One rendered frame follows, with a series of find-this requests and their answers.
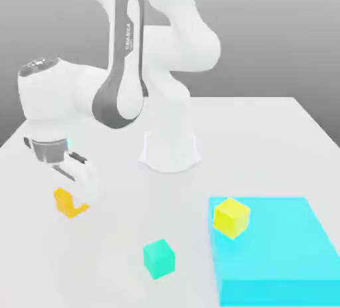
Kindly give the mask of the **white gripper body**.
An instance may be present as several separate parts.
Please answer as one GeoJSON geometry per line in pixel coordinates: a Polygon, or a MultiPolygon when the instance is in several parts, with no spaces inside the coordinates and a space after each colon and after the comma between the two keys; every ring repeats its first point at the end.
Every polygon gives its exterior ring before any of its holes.
{"type": "Polygon", "coordinates": [[[100,198],[100,182],[96,170],[85,158],[66,158],[51,167],[69,181],[68,191],[81,203],[92,205],[100,198]]]}

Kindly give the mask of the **small orange cube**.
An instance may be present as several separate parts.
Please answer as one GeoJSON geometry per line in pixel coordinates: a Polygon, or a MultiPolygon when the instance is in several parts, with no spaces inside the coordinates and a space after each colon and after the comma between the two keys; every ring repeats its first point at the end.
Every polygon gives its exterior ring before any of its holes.
{"type": "Polygon", "coordinates": [[[54,199],[58,211],[69,219],[75,218],[90,208],[88,204],[83,203],[81,200],[77,199],[68,191],[60,187],[54,191],[54,199]]]}

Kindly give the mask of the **small green cube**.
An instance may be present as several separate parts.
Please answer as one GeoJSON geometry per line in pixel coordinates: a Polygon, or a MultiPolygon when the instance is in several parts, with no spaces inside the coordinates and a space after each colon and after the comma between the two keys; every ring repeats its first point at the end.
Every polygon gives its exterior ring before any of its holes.
{"type": "Polygon", "coordinates": [[[143,247],[143,264],[153,279],[175,271],[175,252],[165,239],[143,247]]]}

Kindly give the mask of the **small yellow cube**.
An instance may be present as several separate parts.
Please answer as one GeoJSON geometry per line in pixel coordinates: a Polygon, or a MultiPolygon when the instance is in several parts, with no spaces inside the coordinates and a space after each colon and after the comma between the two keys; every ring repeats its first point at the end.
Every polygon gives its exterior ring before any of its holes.
{"type": "Polygon", "coordinates": [[[214,208],[213,227],[232,240],[247,229],[249,221],[250,208],[233,198],[214,208]]]}

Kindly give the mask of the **large cyan box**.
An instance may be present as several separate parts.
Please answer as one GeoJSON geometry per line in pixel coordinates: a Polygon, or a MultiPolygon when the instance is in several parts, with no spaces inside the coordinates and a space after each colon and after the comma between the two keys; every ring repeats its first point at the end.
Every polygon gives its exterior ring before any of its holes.
{"type": "Polygon", "coordinates": [[[208,204],[220,306],[340,308],[340,256],[306,198],[240,197],[250,223],[233,240],[213,227],[223,200],[208,204]]]}

